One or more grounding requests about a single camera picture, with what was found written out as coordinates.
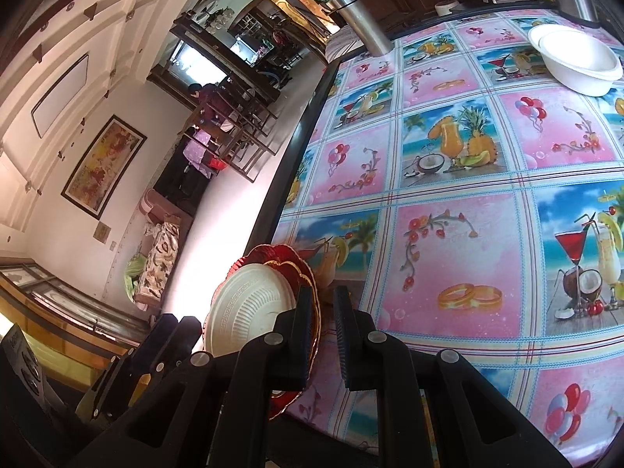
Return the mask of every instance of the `floral cushion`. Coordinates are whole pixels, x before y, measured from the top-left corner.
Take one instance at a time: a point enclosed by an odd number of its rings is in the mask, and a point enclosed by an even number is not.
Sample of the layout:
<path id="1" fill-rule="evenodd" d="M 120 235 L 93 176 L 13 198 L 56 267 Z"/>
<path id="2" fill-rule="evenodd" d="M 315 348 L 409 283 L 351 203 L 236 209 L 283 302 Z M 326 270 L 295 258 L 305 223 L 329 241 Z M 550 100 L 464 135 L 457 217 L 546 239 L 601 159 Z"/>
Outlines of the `floral cushion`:
<path id="1" fill-rule="evenodd" d="M 147 256 L 145 270 L 138 280 L 135 300 L 140 303 L 158 306 L 167 279 L 178 255 L 180 227 L 164 222 L 154 239 L 154 246 Z"/>

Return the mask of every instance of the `ceiling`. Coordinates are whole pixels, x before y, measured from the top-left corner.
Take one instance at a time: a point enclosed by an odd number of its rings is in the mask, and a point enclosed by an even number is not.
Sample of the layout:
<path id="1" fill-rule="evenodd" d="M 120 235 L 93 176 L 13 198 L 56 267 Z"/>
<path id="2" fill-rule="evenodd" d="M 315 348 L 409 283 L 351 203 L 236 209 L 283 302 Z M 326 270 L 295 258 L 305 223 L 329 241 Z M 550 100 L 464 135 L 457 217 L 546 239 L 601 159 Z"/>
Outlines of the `ceiling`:
<path id="1" fill-rule="evenodd" d="M 63 150 L 80 132 L 82 119 L 125 79 L 145 82 L 172 22 L 188 1 L 75 0 L 12 60 L 0 76 L 0 250 L 10 236 L 23 237 L 37 190 L 45 189 Z M 93 5 L 96 13 L 90 19 L 85 10 L 90 15 Z M 43 54 L 40 62 L 34 51 Z M 86 85 L 40 138 L 30 111 L 85 53 Z"/>

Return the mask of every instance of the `person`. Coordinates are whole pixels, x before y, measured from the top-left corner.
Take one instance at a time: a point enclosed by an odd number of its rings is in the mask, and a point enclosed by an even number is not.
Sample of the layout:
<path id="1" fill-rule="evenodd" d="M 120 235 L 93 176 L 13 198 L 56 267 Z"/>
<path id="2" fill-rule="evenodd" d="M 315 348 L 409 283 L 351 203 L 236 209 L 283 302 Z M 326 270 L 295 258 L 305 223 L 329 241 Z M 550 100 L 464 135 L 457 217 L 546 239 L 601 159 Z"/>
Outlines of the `person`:
<path id="1" fill-rule="evenodd" d="M 199 105 L 203 108 L 203 118 L 206 121 L 213 121 L 218 124 L 223 131 L 230 131 L 233 127 L 227 116 L 231 115 L 233 105 L 225 99 L 219 86 L 216 84 L 192 83 L 188 86 L 188 94 L 198 99 Z"/>

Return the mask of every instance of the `window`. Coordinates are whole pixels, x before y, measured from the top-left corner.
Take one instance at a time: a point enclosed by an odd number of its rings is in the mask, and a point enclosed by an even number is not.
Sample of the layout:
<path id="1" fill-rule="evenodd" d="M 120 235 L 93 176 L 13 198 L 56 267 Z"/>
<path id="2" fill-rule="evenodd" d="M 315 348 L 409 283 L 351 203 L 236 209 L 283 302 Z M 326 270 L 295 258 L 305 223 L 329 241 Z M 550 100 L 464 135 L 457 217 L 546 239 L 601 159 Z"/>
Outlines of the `window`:
<path id="1" fill-rule="evenodd" d="M 226 78 L 226 74 L 187 44 L 174 55 L 170 71 L 185 84 L 218 84 Z"/>

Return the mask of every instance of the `white plate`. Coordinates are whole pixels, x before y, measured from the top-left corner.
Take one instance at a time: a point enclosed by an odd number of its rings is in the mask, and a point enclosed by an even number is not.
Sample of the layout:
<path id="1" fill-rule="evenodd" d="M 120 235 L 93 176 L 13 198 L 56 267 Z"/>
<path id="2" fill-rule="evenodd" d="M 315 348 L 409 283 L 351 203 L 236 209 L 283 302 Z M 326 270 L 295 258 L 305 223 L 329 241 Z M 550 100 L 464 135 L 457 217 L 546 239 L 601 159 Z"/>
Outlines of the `white plate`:
<path id="1" fill-rule="evenodd" d="M 270 333 L 277 315 L 294 304 L 293 291 L 279 272 L 263 264 L 243 266 L 214 299 L 205 350 L 215 357 L 237 352 L 249 340 Z"/>

